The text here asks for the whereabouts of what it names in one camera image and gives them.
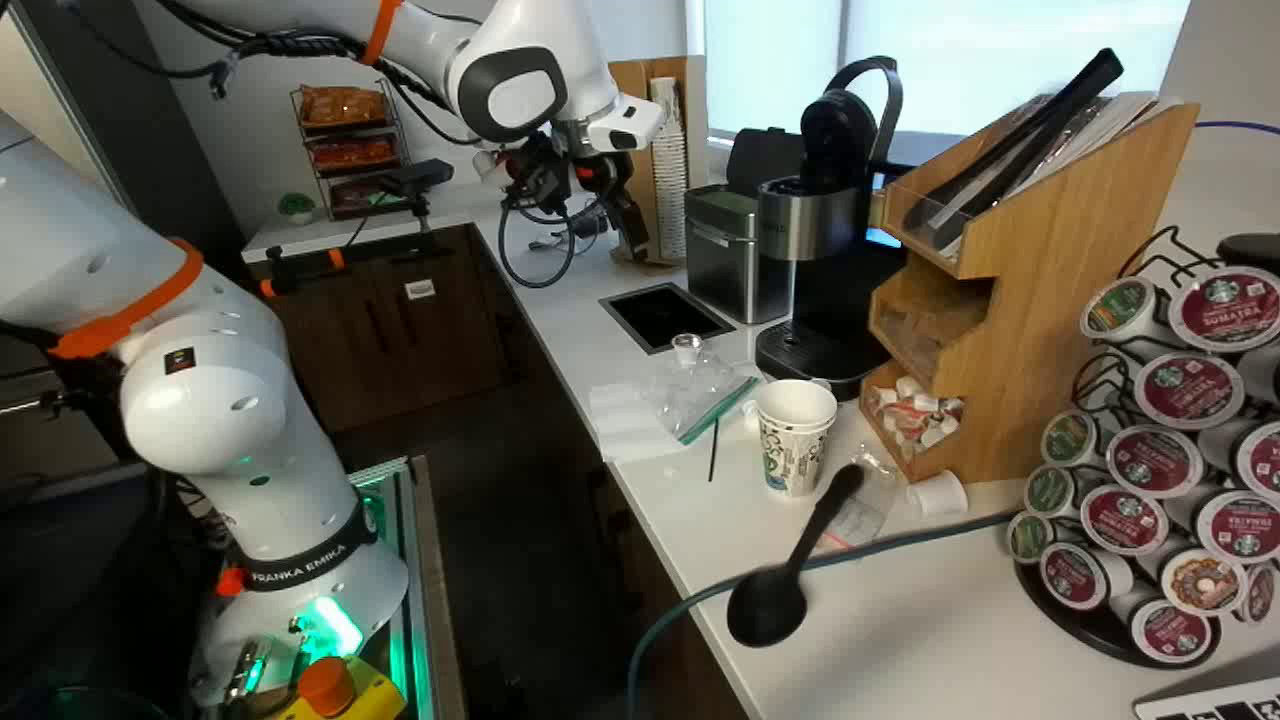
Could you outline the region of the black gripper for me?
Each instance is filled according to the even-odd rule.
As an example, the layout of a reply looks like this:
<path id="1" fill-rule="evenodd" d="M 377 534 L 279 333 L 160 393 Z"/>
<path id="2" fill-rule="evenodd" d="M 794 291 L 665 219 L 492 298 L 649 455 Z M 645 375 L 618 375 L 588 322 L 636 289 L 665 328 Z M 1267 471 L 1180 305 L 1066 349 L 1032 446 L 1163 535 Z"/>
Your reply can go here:
<path id="1" fill-rule="evenodd" d="M 528 137 L 507 151 L 507 201 L 530 204 L 535 213 L 564 216 L 576 190 L 592 193 L 603 219 L 618 233 L 629 248 L 649 243 L 649 223 L 629 193 L 633 156 L 592 151 L 571 137 L 566 124 Z"/>

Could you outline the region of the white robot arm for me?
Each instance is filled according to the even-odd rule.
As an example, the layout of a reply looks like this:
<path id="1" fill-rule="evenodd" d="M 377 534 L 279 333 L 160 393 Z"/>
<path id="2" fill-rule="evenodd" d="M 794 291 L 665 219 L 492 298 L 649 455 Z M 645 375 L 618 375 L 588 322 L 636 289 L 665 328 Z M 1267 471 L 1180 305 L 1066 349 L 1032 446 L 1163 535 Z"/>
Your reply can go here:
<path id="1" fill-rule="evenodd" d="M 487 146 L 555 137 L 571 162 L 645 147 L 665 112 L 614 89 L 588 0 L 495 0 L 475 25 L 416 0 L 166 0 L 238 47 L 333 40 L 396 63 Z M 199 619 L 199 709 L 272 684 L 266 661 L 361 653 L 402 603 L 409 563 L 368 527 L 326 434 L 304 404 L 276 314 L 91 190 L 0 115 L 0 322 L 59 360 L 124 370 L 130 453 L 210 503 L 238 586 Z"/>

